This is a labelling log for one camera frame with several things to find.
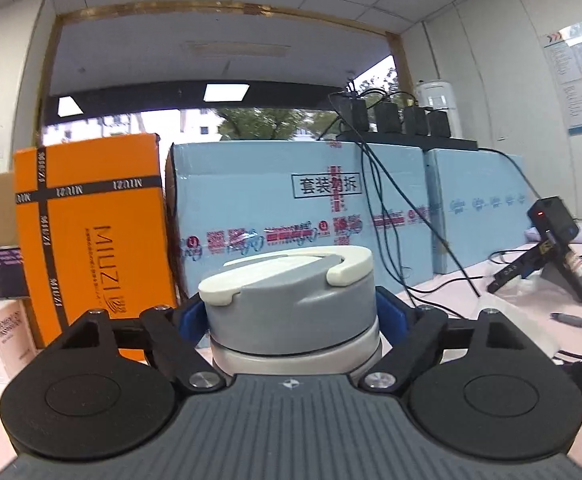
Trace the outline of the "white water dispenser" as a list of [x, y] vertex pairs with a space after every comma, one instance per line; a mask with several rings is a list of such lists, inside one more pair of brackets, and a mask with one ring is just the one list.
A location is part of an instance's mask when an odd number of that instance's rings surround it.
[[445, 112], [451, 136], [456, 139], [463, 138], [455, 92], [448, 81], [440, 79], [420, 80], [416, 84], [416, 96], [421, 106]]

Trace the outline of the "orange MIUZI cardboard box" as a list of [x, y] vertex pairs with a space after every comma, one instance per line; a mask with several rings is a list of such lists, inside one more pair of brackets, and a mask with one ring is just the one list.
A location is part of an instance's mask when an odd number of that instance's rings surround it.
[[16, 222], [33, 316], [50, 344], [88, 310], [176, 307], [159, 139], [138, 133], [14, 155]]

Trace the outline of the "large light blue box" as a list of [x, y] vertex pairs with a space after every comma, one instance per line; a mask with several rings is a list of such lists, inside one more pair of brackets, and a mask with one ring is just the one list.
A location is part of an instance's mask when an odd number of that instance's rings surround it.
[[401, 292], [433, 276], [419, 148], [354, 143], [174, 144], [165, 166], [181, 296], [224, 263], [294, 248], [365, 246], [377, 284]]

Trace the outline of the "black power adapter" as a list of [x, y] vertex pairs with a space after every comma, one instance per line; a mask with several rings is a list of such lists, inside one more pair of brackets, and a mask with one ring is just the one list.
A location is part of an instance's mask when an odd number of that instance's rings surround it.
[[420, 106], [411, 105], [403, 109], [403, 125], [408, 136], [429, 135], [427, 112]]
[[379, 133], [401, 134], [402, 122], [398, 106], [389, 101], [379, 102], [375, 106], [376, 125]]
[[369, 117], [367, 104], [364, 99], [350, 98], [347, 100], [343, 115], [352, 130], [360, 133], [369, 131]]
[[451, 137], [448, 114], [443, 110], [430, 110], [427, 114], [427, 123], [430, 136], [446, 139]]

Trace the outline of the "black power strip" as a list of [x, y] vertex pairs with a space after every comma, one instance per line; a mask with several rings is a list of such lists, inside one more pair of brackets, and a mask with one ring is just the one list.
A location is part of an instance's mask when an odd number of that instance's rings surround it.
[[339, 133], [335, 139], [341, 142], [365, 141], [369, 144], [412, 146], [413, 148], [421, 148], [421, 150], [424, 152], [437, 150], [438, 148], [440, 150], [459, 151], [478, 150], [476, 141], [455, 138], [440, 138], [439, 136], [407, 136], [407, 134], [404, 133], [366, 132], [361, 136], [357, 136], [355, 132], [345, 131], [344, 133]]

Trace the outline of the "grey white insulated cup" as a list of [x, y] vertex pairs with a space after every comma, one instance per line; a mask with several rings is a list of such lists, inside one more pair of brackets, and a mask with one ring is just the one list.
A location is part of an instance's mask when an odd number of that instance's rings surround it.
[[363, 246], [225, 263], [198, 285], [214, 365], [228, 376], [361, 376], [382, 354], [374, 268]]

